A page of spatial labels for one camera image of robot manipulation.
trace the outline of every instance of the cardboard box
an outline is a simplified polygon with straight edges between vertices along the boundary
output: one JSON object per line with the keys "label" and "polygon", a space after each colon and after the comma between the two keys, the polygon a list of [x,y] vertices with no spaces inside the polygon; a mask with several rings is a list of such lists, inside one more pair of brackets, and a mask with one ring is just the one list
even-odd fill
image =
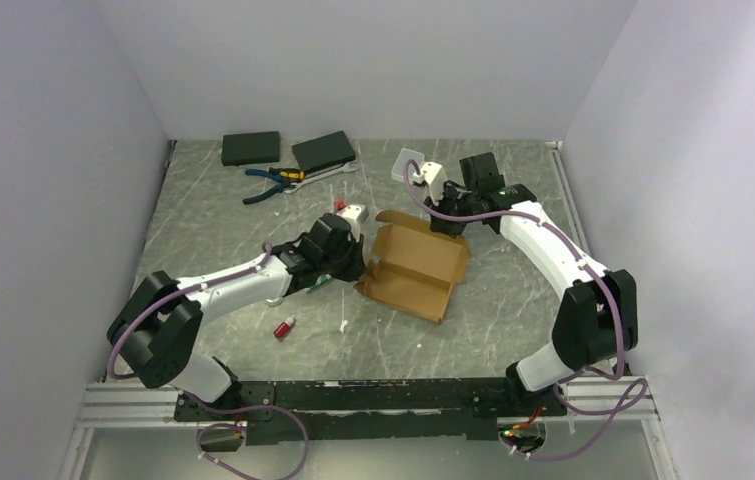
{"label": "cardboard box", "polygon": [[430,231],[426,220],[395,210],[374,218],[377,230],[366,273],[354,289],[416,317],[442,323],[454,284],[468,265],[468,244]]}

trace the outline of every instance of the robotic arm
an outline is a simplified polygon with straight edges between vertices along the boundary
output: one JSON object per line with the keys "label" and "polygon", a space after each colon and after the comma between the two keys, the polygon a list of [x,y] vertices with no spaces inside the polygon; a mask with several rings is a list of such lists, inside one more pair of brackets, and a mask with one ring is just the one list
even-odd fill
{"label": "robotic arm", "polygon": [[[154,272],[130,297],[107,338],[115,346],[125,337],[120,354],[148,388],[170,384],[207,403],[228,391],[237,394],[241,385],[229,368],[193,351],[198,331],[246,305],[311,287],[321,275],[358,280],[365,272],[360,228],[367,216],[361,205],[324,214],[296,240],[219,272],[177,279]],[[155,314],[145,314],[163,301]]]}
{"label": "robotic arm", "polygon": [[[420,173],[412,180],[415,185],[427,187],[429,195],[425,205],[451,217],[516,212],[486,218],[482,223],[523,251],[560,299],[548,343],[533,355],[507,367],[507,378],[514,383],[518,395],[536,392],[587,366],[616,356],[612,306],[588,271],[598,272],[600,280],[612,293],[621,318],[624,349],[635,347],[636,282],[633,277],[626,270],[609,271],[574,245],[551,222],[530,190],[520,184],[505,184],[491,153],[462,159],[460,167],[465,186],[448,180],[444,168],[437,163],[421,165]],[[467,225],[459,220],[431,216],[430,229],[457,236]]]}

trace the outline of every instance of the table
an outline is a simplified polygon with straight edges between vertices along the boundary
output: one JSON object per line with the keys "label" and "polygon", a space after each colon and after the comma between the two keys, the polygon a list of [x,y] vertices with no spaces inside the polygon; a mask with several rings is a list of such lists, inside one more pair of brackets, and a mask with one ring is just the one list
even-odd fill
{"label": "table", "polygon": [[[294,240],[335,198],[377,211],[396,209],[425,218],[389,172],[401,148],[439,162],[461,182],[458,161],[492,151],[510,183],[537,195],[551,219],[571,238],[566,195],[541,141],[352,140],[359,170],[276,195],[256,205],[243,198],[268,188],[243,169],[223,167],[220,141],[178,141],[153,215],[136,282],[165,270],[172,277],[211,273],[260,253],[261,243]],[[279,165],[294,166],[284,141]],[[366,222],[366,252],[379,225]],[[455,287],[441,325],[394,311],[333,281],[282,305],[254,304],[219,318],[199,334],[195,350],[213,355],[245,380],[317,380],[502,376],[504,369],[541,347],[559,307],[530,260],[481,224],[465,237],[471,260]],[[297,324],[284,341],[272,331],[287,316]],[[344,333],[339,327],[348,324]]]}

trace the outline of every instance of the white wall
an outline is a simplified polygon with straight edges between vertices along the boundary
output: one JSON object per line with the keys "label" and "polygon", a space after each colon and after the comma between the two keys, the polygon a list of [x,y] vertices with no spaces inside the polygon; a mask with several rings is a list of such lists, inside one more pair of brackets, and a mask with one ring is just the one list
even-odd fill
{"label": "white wall", "polygon": [[640,1],[565,138],[683,478],[755,478],[755,1]]}
{"label": "white wall", "polygon": [[172,138],[562,138],[635,0],[98,0]]}
{"label": "white wall", "polygon": [[55,477],[165,153],[93,2],[0,2],[0,479]]}

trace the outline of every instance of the black box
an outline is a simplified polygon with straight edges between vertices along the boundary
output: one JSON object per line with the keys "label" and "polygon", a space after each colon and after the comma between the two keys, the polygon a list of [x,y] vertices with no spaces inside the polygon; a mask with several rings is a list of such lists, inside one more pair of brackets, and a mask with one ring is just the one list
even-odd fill
{"label": "black box", "polygon": [[356,158],[347,135],[342,131],[292,145],[292,153],[300,169],[306,173],[318,172]]}
{"label": "black box", "polygon": [[225,167],[280,161],[280,132],[224,135],[221,164]]}

